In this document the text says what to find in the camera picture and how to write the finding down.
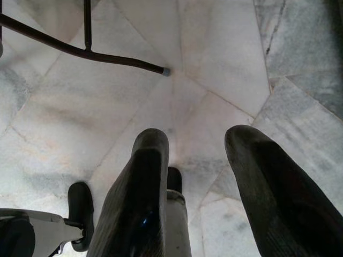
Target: white marble tile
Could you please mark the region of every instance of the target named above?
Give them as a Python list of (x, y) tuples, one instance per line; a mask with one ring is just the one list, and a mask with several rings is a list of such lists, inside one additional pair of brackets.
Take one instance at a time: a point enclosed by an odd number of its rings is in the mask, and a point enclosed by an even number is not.
[(6, 42), (0, 61), (0, 137), (29, 98), (39, 77)]
[(136, 30), (167, 61), (182, 69), (180, 19), (177, 0), (114, 0)]
[[(132, 52), (141, 57), (159, 59), (111, 1), (99, 3), (93, 14), (99, 33), (95, 35), (105, 39), (97, 39), (101, 41), (98, 47), (119, 54), (133, 47)], [(74, 41), (82, 39), (80, 33)], [(13, 127), (28, 142), (61, 153), (65, 165), (75, 165), (87, 180), (161, 78), (137, 68), (62, 54), (14, 119)]]
[(240, 192), (231, 167), (223, 170), (210, 188), (211, 193), (240, 200)]
[(343, 213), (343, 123), (288, 79), (271, 81), (274, 94), (254, 126), (278, 143)]
[(221, 199), (224, 199), (225, 196), (212, 192), (211, 190), (206, 194), (205, 198), (202, 201), (202, 206), (209, 204), (210, 202), (215, 202)]
[(187, 74), (256, 116), (270, 89), (252, 0), (189, 1), (182, 40)]
[(164, 131), (169, 140), (169, 163), (176, 163), (178, 131), (205, 94), (183, 74), (160, 80), (90, 180), (96, 220), (108, 190), (131, 157), (137, 135), (150, 127)]
[[(92, 0), (95, 7), (99, 0)], [(82, 0), (15, 0), (50, 36), (69, 42), (84, 22)]]
[(192, 256), (205, 257), (200, 211), (196, 213), (193, 220), (188, 224), (188, 234)]
[(226, 198), (201, 208), (206, 257), (260, 256), (240, 201)]
[[(30, 15), (28, 15), (28, 13), (26, 13), (19, 5), (15, 3), (15, 1), (4, 1), (3, 13), (28, 26), (46, 33), (45, 30), (39, 24), (37, 24), (37, 22)], [(45, 44), (32, 40), (6, 28), (3, 28), (3, 40), (7, 42), (19, 56), (24, 58), (30, 65), (32, 65), (36, 72), (40, 75), (46, 74), (61, 53), (52, 47), (46, 46)]]
[(183, 194), (192, 219), (221, 171), (229, 169), (224, 148), (226, 130), (249, 124), (252, 118), (208, 93), (177, 134), (177, 163), (183, 175)]

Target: chair caster wheel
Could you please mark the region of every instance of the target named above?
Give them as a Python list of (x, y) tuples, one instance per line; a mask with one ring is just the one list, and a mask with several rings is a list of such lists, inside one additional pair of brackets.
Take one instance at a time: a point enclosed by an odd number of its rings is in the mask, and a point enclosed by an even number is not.
[(182, 176), (175, 167), (168, 168), (167, 189), (178, 191), (182, 194)]
[(72, 184), (68, 190), (69, 221), (78, 222), (83, 225), (84, 237), (72, 241), (71, 245), (77, 252), (88, 250), (93, 233), (93, 200), (89, 187), (84, 182)]

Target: tile grout line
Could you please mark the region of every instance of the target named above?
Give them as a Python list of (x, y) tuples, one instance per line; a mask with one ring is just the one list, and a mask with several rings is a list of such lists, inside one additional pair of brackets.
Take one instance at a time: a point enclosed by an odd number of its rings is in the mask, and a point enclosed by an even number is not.
[(334, 114), (332, 111), (330, 111), (327, 107), (325, 107), (324, 105), (322, 105), (322, 103), (320, 103), (317, 99), (315, 99), (314, 97), (312, 97), (310, 94), (308, 94), (306, 91), (304, 91), (302, 88), (298, 87), (296, 84), (294, 84), (291, 80), (289, 80), (287, 77), (284, 77), (285, 79), (287, 79), (287, 81), (289, 81), (293, 86), (295, 86), (297, 89), (301, 90), (301, 92), (303, 92), (306, 96), (310, 97), (311, 99), (313, 99), (319, 106), (321, 106), (325, 111), (327, 111), (329, 114), (331, 114), (333, 117), (335, 117), (337, 120), (339, 120), (339, 122), (342, 123), (343, 125), (343, 119), (341, 119), (340, 117), (338, 117), (336, 114)]
[(274, 38), (274, 35), (275, 33), (278, 31), (279, 29), (279, 26), (281, 24), (281, 18), (282, 18), (282, 15), (284, 13), (284, 9), (285, 9), (285, 6), (286, 6), (286, 0), (283, 1), (282, 3), (282, 6), (280, 8), (280, 12), (279, 12), (279, 17), (278, 17), (278, 23), (276, 24), (276, 26), (274, 27), (274, 30), (272, 32), (272, 35), (270, 37), (270, 41), (269, 41), (269, 44), (268, 44), (268, 47), (266, 49), (266, 57), (268, 56), (269, 52), (270, 52), (270, 49), (271, 49), (271, 46), (272, 46), (272, 42), (273, 42), (273, 38)]
[(204, 244), (204, 229), (203, 229), (203, 219), (202, 219), (201, 207), (199, 208), (199, 219), (200, 219), (200, 230), (201, 230), (201, 233), (202, 233), (202, 248), (203, 248), (204, 257), (206, 257), (205, 244)]
[(260, 24), (259, 24), (259, 21), (258, 21), (258, 18), (257, 18), (255, 0), (252, 0), (252, 5), (253, 5), (254, 14), (255, 14), (255, 21), (256, 21), (256, 25), (257, 25), (258, 35), (259, 35), (260, 48), (261, 48), (262, 53), (263, 53), (264, 67), (265, 67), (266, 77), (267, 77), (267, 80), (268, 80), (269, 94), (271, 95), (272, 94), (272, 87), (271, 87), (271, 85), (269, 83), (269, 74), (268, 74), (268, 68), (267, 68), (267, 56), (265, 55), (264, 48), (263, 48), (262, 35), (261, 35), (260, 29), (259, 29), (260, 28)]
[[(147, 99), (151, 96), (152, 92), (154, 91), (156, 85), (159, 83), (159, 81), (155, 84), (154, 88), (151, 89), (149, 95), (146, 97), (146, 99), (144, 101), (142, 101), (141, 105), (139, 107), (141, 107), (143, 104), (145, 104), (147, 102)], [(129, 127), (129, 125), (132, 123), (133, 119), (136, 117), (136, 114), (139, 112), (140, 108), (137, 108), (137, 110), (135, 111), (135, 113), (133, 113), (132, 117), (129, 119), (128, 123), (126, 124), (126, 126), (121, 130), (121, 132), (119, 133), (118, 137), (114, 140), (113, 144), (109, 147), (108, 151), (104, 154), (104, 156), (100, 159), (100, 161), (98, 162), (98, 164), (95, 166), (94, 171), (95, 172), (98, 167), (101, 166), (102, 162), (106, 159), (106, 157), (109, 155), (109, 153), (112, 151), (112, 149), (114, 148), (115, 144), (118, 142), (118, 139), (123, 135), (124, 131)]]
[(184, 47), (183, 47), (183, 36), (182, 36), (182, 24), (183, 24), (183, 18), (180, 13), (180, 1), (176, 0), (177, 5), (177, 18), (178, 18), (178, 35), (180, 37), (180, 51), (181, 51), (181, 63), (182, 63), (182, 72), (185, 71), (185, 63), (184, 63)]
[(204, 199), (206, 198), (207, 194), (210, 192), (211, 187), (212, 187), (212, 185), (215, 183), (216, 179), (219, 177), (219, 175), (220, 175), (223, 171), (224, 171), (224, 169), (223, 169), (222, 171), (220, 171), (220, 172), (218, 173), (218, 175), (215, 177), (215, 179), (213, 180), (212, 184), (210, 185), (210, 187), (209, 187), (208, 190), (206, 191), (205, 196), (201, 199), (201, 202), (200, 202), (199, 206), (196, 208), (196, 210), (197, 210), (197, 209), (199, 209), (199, 210), (201, 209), (201, 207), (202, 207), (202, 202), (203, 202)]
[(210, 89), (206, 88), (203, 84), (201, 84), (201, 83), (197, 82), (196, 80), (194, 80), (193, 78), (191, 78), (191, 77), (187, 74), (187, 72), (185, 72), (185, 76), (186, 76), (187, 78), (189, 78), (190, 80), (192, 80), (192, 81), (193, 81), (194, 83), (196, 83), (197, 85), (199, 85), (200, 87), (202, 87), (203, 89), (205, 89), (207, 92), (209, 92), (209, 93), (211, 93), (211, 94), (213, 94), (213, 95), (219, 97), (220, 99), (224, 100), (225, 102), (229, 103), (229, 104), (232, 105), (233, 107), (239, 109), (239, 111), (245, 113), (245, 114), (248, 115), (249, 117), (253, 118), (253, 120), (255, 120), (255, 117), (254, 117), (253, 115), (247, 113), (246, 111), (244, 111), (244, 110), (241, 109), (240, 107), (238, 107), (238, 106), (234, 105), (233, 103), (231, 103), (229, 100), (224, 99), (222, 96), (220, 96), (220, 95), (218, 95), (217, 93), (215, 93), (215, 92), (211, 91)]
[(118, 11), (120, 12), (120, 14), (124, 17), (124, 19), (132, 26), (132, 28), (137, 32), (137, 34), (154, 50), (154, 53), (158, 55), (158, 57), (160, 57), (163, 61), (164, 61), (164, 65), (160, 65), (160, 66), (170, 66), (170, 64), (167, 62), (167, 60), (161, 55), (161, 53), (159, 51), (157, 51), (157, 49), (148, 41), (145, 39), (145, 37), (140, 33), (140, 31), (132, 24), (132, 22), (126, 17), (126, 15), (123, 13), (122, 9), (119, 8), (119, 6), (112, 1), (113, 5), (115, 6), (115, 8), (118, 9)]
[(328, 72), (328, 71), (335, 71), (335, 70), (342, 70), (342, 69), (343, 69), (343, 64), (336, 66), (336, 67), (328, 68), (328, 69), (303, 70), (301, 73), (291, 73), (291, 74), (280, 75), (280, 76), (276, 76), (276, 77), (269, 77), (269, 79), (279, 79), (279, 78), (283, 78), (283, 77), (300, 76), (300, 75), (304, 75), (306, 73)]

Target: marble floor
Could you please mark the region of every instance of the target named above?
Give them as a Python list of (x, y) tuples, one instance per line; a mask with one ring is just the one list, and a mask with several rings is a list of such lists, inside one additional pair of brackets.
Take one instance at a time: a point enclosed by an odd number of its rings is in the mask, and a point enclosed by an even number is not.
[[(81, 0), (3, 12), (83, 47)], [(183, 175), (192, 255), (259, 256), (224, 149), (237, 124), (279, 143), (343, 213), (343, 28), (332, 0), (92, 0), (93, 51), (170, 77), (87, 61), (3, 29), (0, 206), (68, 215), (92, 190), (97, 222), (142, 130), (163, 130)], [(63, 256), (85, 256), (67, 245)]]

